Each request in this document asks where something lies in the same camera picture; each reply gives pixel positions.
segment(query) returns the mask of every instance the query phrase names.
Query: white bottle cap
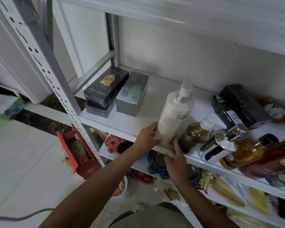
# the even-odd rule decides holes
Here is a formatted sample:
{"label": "white bottle cap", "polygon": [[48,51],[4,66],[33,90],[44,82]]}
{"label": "white bottle cap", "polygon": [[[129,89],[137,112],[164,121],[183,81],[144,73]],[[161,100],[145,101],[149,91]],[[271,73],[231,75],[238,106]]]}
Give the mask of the white bottle cap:
{"label": "white bottle cap", "polygon": [[209,114],[207,116],[207,118],[204,118],[201,122],[200,122],[200,126],[203,130],[210,130],[214,124],[214,120],[215,120],[215,114]]}
{"label": "white bottle cap", "polygon": [[180,87],[180,91],[179,91],[179,95],[182,96],[183,98],[187,98],[190,96],[192,90],[193,90],[193,86],[192,84],[189,82],[188,79],[184,78],[183,83],[181,84]]}

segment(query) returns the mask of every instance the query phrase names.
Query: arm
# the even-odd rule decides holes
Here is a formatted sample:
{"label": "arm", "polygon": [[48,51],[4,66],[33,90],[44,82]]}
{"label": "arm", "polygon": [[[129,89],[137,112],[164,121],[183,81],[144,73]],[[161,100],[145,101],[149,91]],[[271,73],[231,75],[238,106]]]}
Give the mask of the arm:
{"label": "arm", "polygon": [[68,195],[39,228],[90,227],[134,162],[162,143],[152,138],[156,126],[142,129],[132,147]]}
{"label": "arm", "polygon": [[175,158],[173,160],[169,155],[165,155],[169,176],[201,225],[204,228],[239,228],[230,218],[217,209],[198,189],[190,184],[186,177],[187,161],[180,149],[176,136],[171,141],[170,148]]}

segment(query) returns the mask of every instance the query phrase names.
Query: hand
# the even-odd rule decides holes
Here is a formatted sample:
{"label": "hand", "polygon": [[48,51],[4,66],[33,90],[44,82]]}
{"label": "hand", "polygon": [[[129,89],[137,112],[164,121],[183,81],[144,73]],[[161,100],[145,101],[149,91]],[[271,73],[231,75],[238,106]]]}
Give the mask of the hand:
{"label": "hand", "polygon": [[168,154],[165,155],[165,162],[170,178],[175,185],[189,182],[186,175],[187,161],[183,155],[182,150],[180,149],[177,135],[175,135],[171,140],[170,149],[174,155],[174,159],[171,158]]}
{"label": "hand", "polygon": [[132,147],[137,149],[140,155],[149,152],[154,146],[163,143],[161,139],[153,138],[157,123],[158,122],[154,122],[147,128],[142,129],[137,136],[136,141]]}

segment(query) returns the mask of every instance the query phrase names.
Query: white pump bottle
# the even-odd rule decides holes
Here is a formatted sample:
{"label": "white pump bottle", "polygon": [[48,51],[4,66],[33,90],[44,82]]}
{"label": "white pump bottle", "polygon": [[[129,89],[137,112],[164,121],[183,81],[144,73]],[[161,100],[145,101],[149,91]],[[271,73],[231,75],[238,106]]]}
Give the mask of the white pump bottle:
{"label": "white pump bottle", "polygon": [[183,120],[187,118],[194,107],[192,91],[192,84],[185,78],[180,90],[168,94],[157,125],[163,145],[169,144]]}

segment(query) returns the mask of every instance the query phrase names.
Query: forearm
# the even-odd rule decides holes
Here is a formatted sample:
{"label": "forearm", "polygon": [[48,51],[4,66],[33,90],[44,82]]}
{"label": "forearm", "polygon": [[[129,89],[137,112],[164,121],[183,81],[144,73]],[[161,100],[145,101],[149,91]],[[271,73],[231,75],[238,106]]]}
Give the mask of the forearm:
{"label": "forearm", "polygon": [[193,187],[189,181],[176,183],[175,186],[203,228],[239,228],[222,211],[217,209],[198,189]]}
{"label": "forearm", "polygon": [[90,227],[138,158],[135,148],[127,149],[67,196],[40,227]]}

